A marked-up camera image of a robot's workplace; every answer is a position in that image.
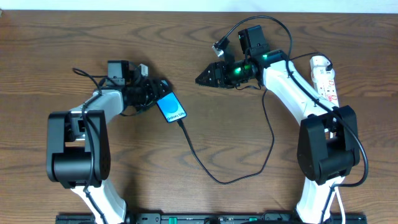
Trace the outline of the blue Galaxy smartphone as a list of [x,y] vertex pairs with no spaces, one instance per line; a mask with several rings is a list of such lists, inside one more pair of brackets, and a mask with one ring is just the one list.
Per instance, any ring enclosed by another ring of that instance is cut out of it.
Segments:
[[159,99],[157,101],[157,106],[168,123],[173,123],[187,116],[186,111],[174,92],[170,92],[168,95]]

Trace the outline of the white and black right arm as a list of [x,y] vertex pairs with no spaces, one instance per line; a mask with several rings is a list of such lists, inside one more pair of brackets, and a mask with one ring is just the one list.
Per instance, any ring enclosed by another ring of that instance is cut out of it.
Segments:
[[328,99],[321,86],[331,81],[331,62],[323,55],[312,58],[312,80],[307,83],[295,69],[289,52],[271,50],[261,26],[239,31],[244,59],[229,52],[225,35],[213,44],[221,59],[196,78],[202,86],[236,88],[256,79],[259,87],[273,92],[300,126],[297,160],[305,175],[302,196],[295,208],[301,222],[331,221],[331,203],[339,188],[362,185],[368,177],[369,162],[358,137],[356,113]]

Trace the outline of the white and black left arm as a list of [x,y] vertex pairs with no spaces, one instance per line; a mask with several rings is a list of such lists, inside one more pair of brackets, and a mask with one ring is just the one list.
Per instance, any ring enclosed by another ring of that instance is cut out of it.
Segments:
[[150,77],[144,64],[108,61],[107,75],[90,75],[95,89],[81,105],[49,114],[46,171],[52,182],[77,194],[93,214],[94,223],[135,223],[135,216],[108,179],[111,152],[108,123],[128,107],[141,114],[172,91],[165,78]]

